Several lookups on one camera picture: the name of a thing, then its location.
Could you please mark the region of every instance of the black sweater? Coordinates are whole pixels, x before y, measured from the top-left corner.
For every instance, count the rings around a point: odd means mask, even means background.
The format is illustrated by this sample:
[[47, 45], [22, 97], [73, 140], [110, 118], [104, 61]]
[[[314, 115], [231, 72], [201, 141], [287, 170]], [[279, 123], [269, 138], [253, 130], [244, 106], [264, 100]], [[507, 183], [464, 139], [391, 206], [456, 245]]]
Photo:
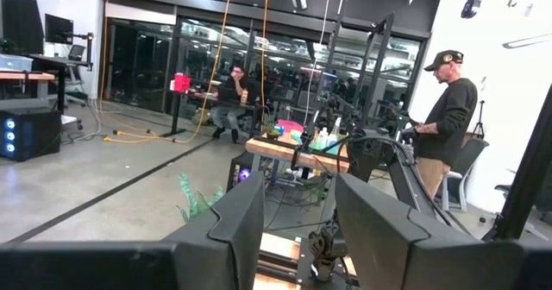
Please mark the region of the black sweater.
[[464, 135], [477, 105], [477, 87], [469, 79], [451, 83], [428, 115], [425, 124], [437, 123], [438, 135], [420, 134], [414, 155], [455, 164]]

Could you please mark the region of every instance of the pc case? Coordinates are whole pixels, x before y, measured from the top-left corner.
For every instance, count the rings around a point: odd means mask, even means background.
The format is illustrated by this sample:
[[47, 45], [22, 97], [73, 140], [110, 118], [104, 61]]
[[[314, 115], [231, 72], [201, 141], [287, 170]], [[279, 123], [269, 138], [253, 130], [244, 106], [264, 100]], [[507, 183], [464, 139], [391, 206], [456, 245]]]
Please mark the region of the pc case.
[[0, 110], [0, 156], [26, 161], [60, 151], [61, 117], [49, 108]]

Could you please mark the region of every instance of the white wall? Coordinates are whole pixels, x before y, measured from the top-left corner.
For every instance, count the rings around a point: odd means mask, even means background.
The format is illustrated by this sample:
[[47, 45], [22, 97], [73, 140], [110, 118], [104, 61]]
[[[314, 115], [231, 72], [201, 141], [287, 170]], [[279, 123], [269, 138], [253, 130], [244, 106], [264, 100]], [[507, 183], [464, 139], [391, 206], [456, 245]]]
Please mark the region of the white wall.
[[[552, 82], [552, 73], [547, 71], [552, 43], [515, 50], [504, 49], [502, 43], [552, 33], [548, 18], [552, 3], [531, 0], [535, 7], [524, 17], [518, 10], [507, 8], [508, 0], [483, 0], [477, 16], [466, 20], [460, 18], [465, 1], [441, 1], [425, 64], [439, 51], [456, 49], [465, 54], [465, 77], [478, 85], [486, 77], [479, 98], [486, 101], [482, 120], [490, 147], [474, 167], [467, 200], [481, 209], [500, 211], [504, 197], [493, 188], [513, 180], [506, 169], [518, 168]], [[445, 87], [437, 84], [432, 73], [423, 73], [412, 100], [412, 117], [424, 120]], [[479, 107], [470, 129], [478, 114]]]
[[[74, 22], [74, 32], [78, 34], [86, 34], [88, 32], [94, 33], [96, 36], [93, 42], [92, 48], [92, 61], [94, 67], [92, 72], [86, 71], [81, 68], [80, 73], [83, 81], [85, 82], [85, 92], [89, 94], [91, 98], [95, 98], [97, 94], [97, 74], [99, 73], [99, 51], [101, 44], [101, 29], [99, 29], [98, 21], [101, 22], [101, 15], [103, 11], [102, 0], [37, 0], [39, 11], [41, 13], [42, 25], [44, 26], [44, 14], [48, 13], [54, 16], [60, 16], [67, 19], [71, 19]], [[86, 46], [86, 41], [75, 39], [75, 44]], [[67, 55], [68, 49], [60, 45], [52, 47], [45, 46], [45, 54], [59, 53], [60, 55]]]

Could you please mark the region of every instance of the bag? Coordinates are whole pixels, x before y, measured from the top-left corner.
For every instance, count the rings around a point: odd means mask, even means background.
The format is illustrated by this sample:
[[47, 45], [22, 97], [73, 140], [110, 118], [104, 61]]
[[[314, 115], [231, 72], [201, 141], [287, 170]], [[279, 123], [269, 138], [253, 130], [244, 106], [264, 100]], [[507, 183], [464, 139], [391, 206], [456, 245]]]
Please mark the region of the bag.
[[209, 110], [205, 110], [205, 113], [203, 114], [203, 117], [202, 117], [202, 114], [201, 114], [202, 110], [201, 109], [198, 109], [196, 110], [196, 114], [194, 114], [193, 118], [191, 119], [191, 121], [196, 124], [196, 125], [201, 125], [201, 126], [206, 126], [209, 124], [209, 120], [210, 120], [210, 111]]

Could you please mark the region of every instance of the green plant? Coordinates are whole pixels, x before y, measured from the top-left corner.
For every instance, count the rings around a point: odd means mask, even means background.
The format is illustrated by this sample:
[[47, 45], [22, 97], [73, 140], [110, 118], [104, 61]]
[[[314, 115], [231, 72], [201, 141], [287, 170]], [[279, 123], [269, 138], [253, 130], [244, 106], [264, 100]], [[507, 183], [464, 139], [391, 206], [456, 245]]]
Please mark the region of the green plant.
[[263, 129], [267, 134], [272, 136], [279, 136], [279, 131], [274, 128], [274, 123], [265, 123]]
[[183, 173], [180, 174], [180, 189], [184, 192], [185, 196], [188, 198], [188, 203], [190, 204], [189, 211], [186, 211], [178, 205], [176, 206], [186, 223], [199, 216], [203, 211], [209, 210], [213, 204], [224, 196], [223, 189], [218, 187], [211, 200], [208, 201], [205, 198], [205, 195], [203, 195], [200, 191], [194, 192], [191, 189], [190, 181]]

